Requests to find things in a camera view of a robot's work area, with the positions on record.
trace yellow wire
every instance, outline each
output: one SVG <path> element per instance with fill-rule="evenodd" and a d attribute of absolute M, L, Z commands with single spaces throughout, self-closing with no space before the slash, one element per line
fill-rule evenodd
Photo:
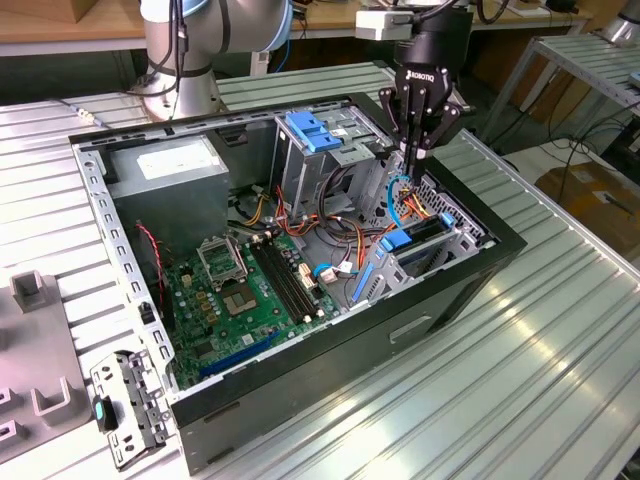
<path fill-rule="evenodd" d="M 244 224 L 247 227 L 251 225 L 255 225 L 260 220 L 260 215 L 262 214 L 262 203 L 264 202 L 264 196 L 260 196 L 260 200 L 258 200 L 258 208 L 256 209 L 256 214 L 251 217 L 251 220 L 247 220 Z"/>
<path fill-rule="evenodd" d="M 431 215 L 429 215 L 429 213 L 424 209 L 424 207 L 422 206 L 422 204 L 420 203 L 420 200 L 418 200 L 418 197 L 416 197 L 416 194 L 413 193 L 411 195 L 413 197 L 413 199 L 416 201 L 416 205 L 418 206 L 418 208 L 420 209 L 420 211 L 423 213 L 423 215 L 426 215 L 427 217 L 430 217 Z"/>

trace blue wire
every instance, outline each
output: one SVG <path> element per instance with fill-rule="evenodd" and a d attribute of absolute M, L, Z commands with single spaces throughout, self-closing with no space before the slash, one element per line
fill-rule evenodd
<path fill-rule="evenodd" d="M 387 189 L 387 206 L 389 207 L 389 215 L 391 216 L 391 220 L 393 220 L 393 223 L 402 228 L 402 223 L 400 223 L 400 219 L 398 218 L 398 214 L 396 213 L 396 209 L 393 205 L 393 186 L 398 180 L 411 179 L 406 175 L 398 175 L 391 179 L 391 181 L 389 182 L 389 188 Z"/>
<path fill-rule="evenodd" d="M 282 59 L 282 63 L 278 66 L 278 68 L 276 68 L 276 71 L 274 73 L 280 73 L 280 70 L 282 70 L 282 67 L 284 67 L 284 64 L 287 63 L 287 60 L 289 58 L 289 50 L 291 48 L 291 39 L 288 38 L 287 39 L 287 52 L 284 54 L 284 58 Z"/>
<path fill-rule="evenodd" d="M 327 268 L 332 268 L 332 267 L 333 267 L 333 265 L 331 265 L 330 263 L 321 263 L 313 271 L 313 276 L 317 277 L 322 271 L 326 270 Z"/>

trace green circuit board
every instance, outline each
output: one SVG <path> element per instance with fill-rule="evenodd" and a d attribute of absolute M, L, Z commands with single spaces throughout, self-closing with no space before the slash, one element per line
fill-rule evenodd
<path fill-rule="evenodd" d="M 277 237 L 274 246 L 294 266 L 303 262 L 288 236 Z M 241 245 L 239 251 L 248 271 L 246 281 L 228 282 L 218 289 L 213 288 L 195 252 L 165 269 L 175 318 L 174 328 L 167 330 L 175 351 L 172 365 L 180 389 L 198 383 L 201 369 L 230 355 L 260 342 L 269 341 L 274 347 L 339 315 L 339 307 L 324 290 L 316 291 L 321 292 L 316 296 L 305 292 L 324 315 L 310 323 L 294 323 L 249 245 Z M 210 266 L 219 265 L 220 270 L 232 266 L 224 249 L 209 252 L 206 260 Z M 190 273 L 186 282 L 185 272 Z M 301 282 L 297 272 L 295 276 Z"/>

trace chip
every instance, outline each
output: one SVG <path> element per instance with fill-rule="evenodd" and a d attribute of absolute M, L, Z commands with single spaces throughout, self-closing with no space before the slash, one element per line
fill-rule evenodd
<path fill-rule="evenodd" d="M 193 351 L 195 352 L 197 357 L 202 358 L 213 352 L 213 345 L 211 345 L 211 342 L 209 341 L 202 342 L 193 347 Z"/>
<path fill-rule="evenodd" d="M 258 306 L 256 296 L 246 283 L 239 283 L 223 290 L 222 300 L 231 315 L 239 315 Z"/>

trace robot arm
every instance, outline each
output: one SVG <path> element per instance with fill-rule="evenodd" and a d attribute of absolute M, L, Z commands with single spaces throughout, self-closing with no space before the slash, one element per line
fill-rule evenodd
<path fill-rule="evenodd" d="M 211 68 L 217 53 L 268 51 L 289 37 L 290 0 L 142 0 L 149 70 L 136 92 L 167 120 L 219 109 Z"/>
<path fill-rule="evenodd" d="M 356 36 L 396 40 L 395 88 L 380 102 L 404 151 L 405 170 L 419 179 L 429 151 L 460 117 L 449 100 L 467 56 L 473 11 L 468 0 L 406 0 L 359 11 Z"/>

